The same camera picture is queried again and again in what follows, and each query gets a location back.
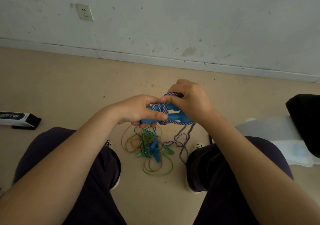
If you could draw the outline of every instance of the electrical outlet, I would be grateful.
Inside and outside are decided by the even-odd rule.
[[[93,21],[92,13],[89,5],[76,4],[76,8],[81,20]]]

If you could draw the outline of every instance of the wall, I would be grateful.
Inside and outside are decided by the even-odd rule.
[[[94,22],[74,4],[88,4]],[[0,0],[0,46],[316,82],[320,0]]]

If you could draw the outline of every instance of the green jump rope handle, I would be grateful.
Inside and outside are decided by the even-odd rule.
[[[170,149],[169,147],[167,147],[167,146],[165,146],[165,145],[163,145],[162,146],[165,150],[167,150],[168,152],[169,152],[169,154],[174,154],[174,151],[172,150],[172,149]]]

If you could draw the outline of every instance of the pants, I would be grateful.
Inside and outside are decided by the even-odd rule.
[[[13,182],[16,183],[74,132],[55,127],[36,137],[21,158]],[[262,138],[247,139],[293,179],[289,165],[276,146]],[[110,193],[120,172],[118,156],[104,146],[94,160],[79,197],[63,224],[126,224]],[[215,144],[190,154],[187,179],[192,190],[208,191],[194,224],[258,223],[226,159]]]

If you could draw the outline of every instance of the baseboard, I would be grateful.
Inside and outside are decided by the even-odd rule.
[[[283,72],[283,71],[276,71],[276,70],[269,70],[269,69],[238,67],[238,66],[223,65],[223,64],[203,63],[203,62],[196,62],[196,61],[183,61],[183,60],[169,59],[169,58],[163,58],[163,57],[150,57],[150,56],[142,56],[142,55],[136,55],[136,54],[130,54],[130,53],[112,52],[112,51],[99,50],[99,49],[89,49],[89,48],[63,46],[63,45],[57,45],[57,44],[13,40],[13,39],[7,39],[7,38],[0,38],[0,46],[18,48],[18,49],[36,50],[36,51],[43,51],[43,52],[78,55],[78,56],[84,56],[84,57],[104,58],[104,59],[142,63],[142,64],[153,64],[153,65],[168,66],[168,67],[175,67],[175,68],[185,68],[185,69],[204,70],[204,71],[212,71],[212,72],[220,72],[220,73],[228,73],[228,74],[252,75],[252,76],[267,77],[267,78],[277,78],[277,79],[320,83],[320,76],[317,76],[317,75],[290,73],[290,72]]]

